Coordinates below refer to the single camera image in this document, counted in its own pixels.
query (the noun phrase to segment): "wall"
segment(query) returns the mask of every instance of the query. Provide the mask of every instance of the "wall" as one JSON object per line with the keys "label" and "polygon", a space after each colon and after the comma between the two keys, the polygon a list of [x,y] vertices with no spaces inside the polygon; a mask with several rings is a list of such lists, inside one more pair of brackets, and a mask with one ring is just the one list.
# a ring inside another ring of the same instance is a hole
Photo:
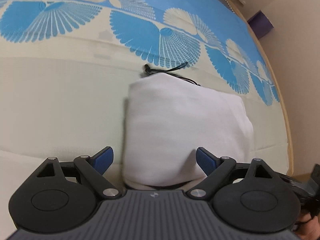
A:
{"label": "wall", "polygon": [[320,0],[245,0],[249,19],[262,10],[274,25],[260,42],[275,72],[290,122],[294,174],[320,163]]}

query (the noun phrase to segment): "hand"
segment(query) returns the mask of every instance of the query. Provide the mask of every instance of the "hand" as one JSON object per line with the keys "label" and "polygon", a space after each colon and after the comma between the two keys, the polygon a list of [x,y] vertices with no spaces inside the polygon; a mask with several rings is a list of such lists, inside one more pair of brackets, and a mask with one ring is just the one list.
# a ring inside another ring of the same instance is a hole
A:
{"label": "hand", "polygon": [[302,240],[317,240],[320,237],[320,225],[318,217],[311,219],[311,215],[308,211],[302,210],[298,222],[307,222],[300,224],[295,234]]}

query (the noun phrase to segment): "folded white towel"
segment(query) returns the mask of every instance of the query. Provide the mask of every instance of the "folded white towel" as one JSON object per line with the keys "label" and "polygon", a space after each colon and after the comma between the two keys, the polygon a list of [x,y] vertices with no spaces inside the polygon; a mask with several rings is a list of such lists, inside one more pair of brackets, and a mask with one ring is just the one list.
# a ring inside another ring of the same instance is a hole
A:
{"label": "folded white towel", "polygon": [[239,96],[159,73],[130,85],[124,181],[169,186],[205,177],[196,149],[244,162],[253,127]]}

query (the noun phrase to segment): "mattress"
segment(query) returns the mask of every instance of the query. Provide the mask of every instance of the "mattress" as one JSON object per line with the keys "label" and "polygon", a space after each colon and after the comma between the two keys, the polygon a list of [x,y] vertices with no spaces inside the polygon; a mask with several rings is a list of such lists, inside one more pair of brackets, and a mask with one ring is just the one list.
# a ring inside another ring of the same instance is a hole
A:
{"label": "mattress", "polygon": [[0,150],[70,161],[109,145],[121,163],[128,85],[188,62],[178,74],[242,97],[250,156],[288,170],[274,81],[221,0],[0,0],[0,36]]}

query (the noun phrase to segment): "black strap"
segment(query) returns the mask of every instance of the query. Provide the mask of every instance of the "black strap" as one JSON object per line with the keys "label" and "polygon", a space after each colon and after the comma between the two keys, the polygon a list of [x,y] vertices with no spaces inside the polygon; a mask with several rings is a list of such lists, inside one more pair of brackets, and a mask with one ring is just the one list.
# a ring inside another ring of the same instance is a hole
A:
{"label": "black strap", "polygon": [[180,78],[184,81],[187,81],[191,84],[195,84],[197,86],[200,86],[199,84],[197,84],[194,80],[192,79],[189,79],[189,78],[185,78],[185,77],[182,77],[180,75],[177,75],[177,74],[174,74],[174,73],[170,73],[171,71],[175,71],[175,70],[178,70],[178,69],[182,69],[182,68],[185,68],[186,66],[188,66],[188,62],[184,62],[182,64],[180,64],[179,66],[177,67],[174,67],[174,68],[171,68],[171,69],[167,69],[167,70],[164,70],[164,69],[155,69],[155,68],[150,68],[148,64],[145,64],[144,65],[144,73],[147,75],[147,76],[151,76],[153,74],[156,74],[156,73],[166,73],[168,75],[171,75],[173,77],[177,77],[177,78]]}

